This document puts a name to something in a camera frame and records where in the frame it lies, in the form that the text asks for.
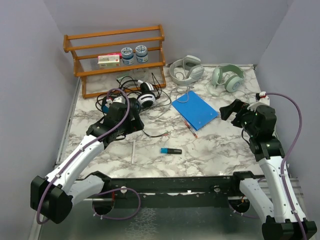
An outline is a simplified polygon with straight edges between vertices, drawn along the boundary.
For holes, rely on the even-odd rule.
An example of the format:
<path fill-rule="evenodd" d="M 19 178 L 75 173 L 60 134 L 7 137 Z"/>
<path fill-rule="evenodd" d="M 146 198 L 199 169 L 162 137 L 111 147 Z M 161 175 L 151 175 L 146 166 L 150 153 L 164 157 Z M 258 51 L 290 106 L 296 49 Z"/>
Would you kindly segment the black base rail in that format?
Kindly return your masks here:
<path fill-rule="evenodd" d="M 228 199 L 240 199 L 240 181 L 259 179 L 251 171 L 236 171 L 230 176 L 111 178 L 99 171 L 101 195 L 95 195 L 93 206 L 99 210 L 141 208 L 228 207 Z"/>

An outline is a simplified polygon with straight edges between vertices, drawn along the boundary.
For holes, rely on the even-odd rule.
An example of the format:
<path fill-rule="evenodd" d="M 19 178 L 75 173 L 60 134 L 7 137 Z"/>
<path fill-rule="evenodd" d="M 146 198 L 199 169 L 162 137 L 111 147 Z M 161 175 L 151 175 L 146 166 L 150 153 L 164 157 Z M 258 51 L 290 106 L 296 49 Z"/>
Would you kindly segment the blue black highlighter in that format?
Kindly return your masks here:
<path fill-rule="evenodd" d="M 182 150 L 181 149 L 175 149 L 175 148 L 161 148 L 160 149 L 161 154 L 175 154 L 175 155 L 181 155 Z"/>

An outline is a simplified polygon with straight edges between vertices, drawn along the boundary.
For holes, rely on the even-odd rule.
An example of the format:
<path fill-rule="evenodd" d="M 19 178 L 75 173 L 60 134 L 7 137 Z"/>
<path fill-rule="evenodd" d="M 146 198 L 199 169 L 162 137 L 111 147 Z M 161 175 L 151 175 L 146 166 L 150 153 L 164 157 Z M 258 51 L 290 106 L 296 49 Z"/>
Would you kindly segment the black blue headphones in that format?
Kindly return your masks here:
<path fill-rule="evenodd" d="M 109 108 L 110 108 L 110 105 L 111 105 L 111 104 L 108 104 L 108 103 L 106 102 L 106 100 L 107 100 L 107 99 L 112 99 L 112 100 L 113 100 L 114 98 L 112 98 L 112 97 L 104 97 L 104 98 L 102 99 L 100 109 L 101 109 L 101 111 L 102 111 L 104 114 L 107 114 L 107 113 L 109 112 Z M 140 105 L 140 103 L 137 101 L 137 99 L 134 98 L 134 97 L 131 97 L 131 98 L 129 98 L 129 103 L 130 103 L 130 109 L 131 109 L 131 110 L 136 110 L 137 113 L 139 114 L 140 111 L 141 111 L 141 105 Z"/>

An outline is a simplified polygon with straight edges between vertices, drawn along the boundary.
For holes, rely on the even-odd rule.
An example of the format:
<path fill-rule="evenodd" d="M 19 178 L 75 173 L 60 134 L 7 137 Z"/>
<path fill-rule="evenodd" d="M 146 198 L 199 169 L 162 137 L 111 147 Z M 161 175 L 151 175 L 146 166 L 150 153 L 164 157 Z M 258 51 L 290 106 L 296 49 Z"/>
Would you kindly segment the wooden shelf rack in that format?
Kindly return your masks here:
<path fill-rule="evenodd" d="M 78 35 L 64 35 L 63 50 L 71 53 L 73 74 L 81 80 L 84 99 L 113 87 L 128 75 L 148 81 L 151 71 L 159 74 L 158 87 L 166 87 L 166 65 L 161 24 Z"/>

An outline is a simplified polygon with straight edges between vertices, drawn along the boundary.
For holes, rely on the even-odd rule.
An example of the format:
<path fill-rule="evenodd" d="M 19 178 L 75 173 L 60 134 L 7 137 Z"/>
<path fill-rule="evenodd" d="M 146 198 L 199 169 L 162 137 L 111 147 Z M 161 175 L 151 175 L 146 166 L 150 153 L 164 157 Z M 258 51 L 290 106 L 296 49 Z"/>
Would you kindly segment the red pen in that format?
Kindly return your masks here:
<path fill-rule="evenodd" d="M 184 124 L 187 126 L 187 128 L 190 130 L 190 132 L 193 134 L 193 136 L 195 138 L 198 138 L 197 134 L 195 133 L 195 131 L 192 129 L 192 127 L 190 126 L 190 124 L 184 119 L 182 118 Z"/>

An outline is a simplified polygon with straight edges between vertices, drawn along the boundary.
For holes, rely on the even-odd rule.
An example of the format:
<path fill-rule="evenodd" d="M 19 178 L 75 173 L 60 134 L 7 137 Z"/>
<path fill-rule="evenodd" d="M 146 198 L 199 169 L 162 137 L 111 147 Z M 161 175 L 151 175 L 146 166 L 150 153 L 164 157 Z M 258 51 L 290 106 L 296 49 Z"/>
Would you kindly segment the black white headphones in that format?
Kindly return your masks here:
<path fill-rule="evenodd" d="M 156 103 L 156 96 L 154 94 L 155 88 L 151 83 L 138 80 L 140 87 L 140 95 L 137 97 L 137 101 L 139 102 L 140 106 L 144 109 L 153 106 Z"/>

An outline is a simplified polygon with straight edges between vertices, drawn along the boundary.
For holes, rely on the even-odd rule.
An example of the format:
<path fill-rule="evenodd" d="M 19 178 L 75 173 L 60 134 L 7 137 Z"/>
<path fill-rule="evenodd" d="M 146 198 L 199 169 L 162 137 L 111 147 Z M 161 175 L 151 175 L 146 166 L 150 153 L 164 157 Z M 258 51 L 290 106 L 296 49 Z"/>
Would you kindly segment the white stick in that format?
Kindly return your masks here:
<path fill-rule="evenodd" d="M 135 152 L 136 152 L 136 140 L 132 141 L 132 154 L 131 154 L 131 163 L 135 163 Z"/>

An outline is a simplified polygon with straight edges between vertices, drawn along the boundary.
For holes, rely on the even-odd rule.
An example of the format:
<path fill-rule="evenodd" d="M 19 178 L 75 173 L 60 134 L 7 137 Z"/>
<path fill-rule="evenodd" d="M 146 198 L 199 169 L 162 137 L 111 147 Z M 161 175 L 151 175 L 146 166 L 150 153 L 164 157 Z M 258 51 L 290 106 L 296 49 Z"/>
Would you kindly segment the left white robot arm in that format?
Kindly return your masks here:
<path fill-rule="evenodd" d="M 135 98 L 124 103 L 113 101 L 107 114 L 90 125 L 76 149 L 45 177 L 36 176 L 30 184 L 30 206 L 36 210 L 37 222 L 61 223 L 74 205 L 87 197 L 106 197 L 111 190 L 108 182 L 97 174 L 77 181 L 80 173 L 118 137 L 141 131 L 140 104 Z"/>

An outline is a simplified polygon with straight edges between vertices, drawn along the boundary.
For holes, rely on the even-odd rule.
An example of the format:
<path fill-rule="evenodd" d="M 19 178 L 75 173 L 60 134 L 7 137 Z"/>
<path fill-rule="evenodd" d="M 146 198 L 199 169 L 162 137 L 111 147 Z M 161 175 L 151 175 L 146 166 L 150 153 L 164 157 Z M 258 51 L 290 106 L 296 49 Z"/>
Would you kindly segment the blue white jar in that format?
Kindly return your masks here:
<path fill-rule="evenodd" d="M 121 57 L 124 65 L 132 65 L 134 63 L 134 52 L 130 47 L 124 47 L 121 49 Z"/>
<path fill-rule="evenodd" d="M 136 60 L 138 63 L 145 63 L 148 61 L 148 48 L 145 45 L 138 45 L 135 48 Z"/>

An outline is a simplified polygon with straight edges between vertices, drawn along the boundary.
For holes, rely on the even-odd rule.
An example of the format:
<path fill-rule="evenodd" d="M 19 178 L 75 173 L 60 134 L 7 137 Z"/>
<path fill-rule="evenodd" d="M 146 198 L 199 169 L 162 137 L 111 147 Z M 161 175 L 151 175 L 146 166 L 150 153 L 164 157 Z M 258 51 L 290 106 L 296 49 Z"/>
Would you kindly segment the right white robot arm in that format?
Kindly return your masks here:
<path fill-rule="evenodd" d="M 309 240 L 317 232 L 314 221 L 307 219 L 300 207 L 284 162 L 286 154 L 274 135 L 277 122 L 275 109 L 260 99 L 247 104 L 239 99 L 219 109 L 226 121 L 235 113 L 231 124 L 249 135 L 249 148 L 262 169 L 270 195 L 261 189 L 252 173 L 235 172 L 229 189 L 244 194 L 262 222 L 265 240 Z"/>

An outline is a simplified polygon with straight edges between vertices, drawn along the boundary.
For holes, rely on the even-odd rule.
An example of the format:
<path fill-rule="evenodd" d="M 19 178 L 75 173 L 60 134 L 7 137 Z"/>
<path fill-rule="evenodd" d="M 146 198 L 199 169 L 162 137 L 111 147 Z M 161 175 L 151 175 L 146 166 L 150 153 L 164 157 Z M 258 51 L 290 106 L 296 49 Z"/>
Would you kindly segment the blue notebook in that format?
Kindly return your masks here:
<path fill-rule="evenodd" d="M 189 91 L 173 101 L 172 106 L 196 131 L 203 128 L 219 115 L 215 109 L 194 91 Z"/>

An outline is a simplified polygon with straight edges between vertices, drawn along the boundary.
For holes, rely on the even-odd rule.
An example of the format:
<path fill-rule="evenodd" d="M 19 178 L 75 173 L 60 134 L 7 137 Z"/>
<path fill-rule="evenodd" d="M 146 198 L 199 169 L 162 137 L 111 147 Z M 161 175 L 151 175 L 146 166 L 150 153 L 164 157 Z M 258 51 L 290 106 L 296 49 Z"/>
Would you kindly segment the left blue white jar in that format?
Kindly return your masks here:
<path fill-rule="evenodd" d="M 132 65 L 134 63 L 134 52 L 130 47 L 124 47 L 121 49 L 121 57 L 124 65 Z"/>

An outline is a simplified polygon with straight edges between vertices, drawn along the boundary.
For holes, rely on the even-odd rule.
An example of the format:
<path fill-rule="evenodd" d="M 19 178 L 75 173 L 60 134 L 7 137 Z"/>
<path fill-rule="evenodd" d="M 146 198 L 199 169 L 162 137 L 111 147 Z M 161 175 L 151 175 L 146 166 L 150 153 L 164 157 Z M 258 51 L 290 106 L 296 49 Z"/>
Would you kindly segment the right blue white jar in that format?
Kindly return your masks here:
<path fill-rule="evenodd" d="M 136 60 L 138 63 L 145 63 L 148 61 L 148 48 L 145 45 L 138 45 L 135 48 Z"/>

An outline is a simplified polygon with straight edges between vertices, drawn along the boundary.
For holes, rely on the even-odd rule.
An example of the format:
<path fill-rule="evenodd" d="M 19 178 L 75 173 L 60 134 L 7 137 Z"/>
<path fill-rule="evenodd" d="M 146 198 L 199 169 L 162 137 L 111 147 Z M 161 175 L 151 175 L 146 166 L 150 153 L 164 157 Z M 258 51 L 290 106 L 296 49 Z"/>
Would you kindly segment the white red box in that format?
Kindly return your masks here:
<path fill-rule="evenodd" d="M 113 68 L 120 66 L 120 55 L 100 55 L 98 56 L 98 65 L 100 68 Z"/>

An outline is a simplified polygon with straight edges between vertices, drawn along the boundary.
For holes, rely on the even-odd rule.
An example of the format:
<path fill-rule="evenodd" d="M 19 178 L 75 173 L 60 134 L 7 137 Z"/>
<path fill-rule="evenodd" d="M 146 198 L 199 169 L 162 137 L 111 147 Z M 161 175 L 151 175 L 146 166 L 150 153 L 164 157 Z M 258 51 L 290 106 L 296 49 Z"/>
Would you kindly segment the mint green headphones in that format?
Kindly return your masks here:
<path fill-rule="evenodd" d="M 224 89 L 229 93 L 236 92 L 244 80 L 244 70 L 230 63 L 218 65 L 211 76 L 211 84 L 214 88 L 224 86 Z"/>

